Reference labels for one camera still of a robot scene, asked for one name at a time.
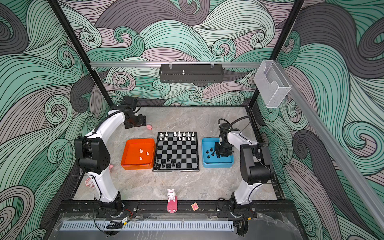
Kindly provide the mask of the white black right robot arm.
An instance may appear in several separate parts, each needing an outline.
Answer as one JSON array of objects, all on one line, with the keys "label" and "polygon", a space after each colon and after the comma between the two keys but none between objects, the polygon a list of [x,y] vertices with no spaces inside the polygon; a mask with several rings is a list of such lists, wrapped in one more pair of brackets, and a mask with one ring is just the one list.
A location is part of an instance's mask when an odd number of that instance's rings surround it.
[{"label": "white black right robot arm", "polygon": [[241,120],[241,117],[233,122],[219,119],[220,142],[215,143],[215,154],[220,157],[229,157],[233,154],[233,148],[240,153],[240,172],[242,181],[230,198],[230,211],[236,215],[243,215],[251,210],[253,197],[256,192],[270,181],[273,172],[264,164],[261,144],[242,134],[242,131],[233,127]]}]

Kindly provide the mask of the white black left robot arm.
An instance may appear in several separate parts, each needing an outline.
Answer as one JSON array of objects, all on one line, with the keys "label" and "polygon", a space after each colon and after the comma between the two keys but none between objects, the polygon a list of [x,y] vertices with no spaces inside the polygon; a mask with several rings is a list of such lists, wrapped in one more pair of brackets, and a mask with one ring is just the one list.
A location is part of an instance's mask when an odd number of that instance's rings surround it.
[{"label": "white black left robot arm", "polygon": [[96,200],[102,208],[113,209],[116,214],[123,212],[124,205],[110,175],[111,155],[106,143],[121,124],[126,129],[146,126],[146,116],[138,114],[140,109],[138,99],[124,96],[90,133],[74,140],[76,162],[97,188]]}]

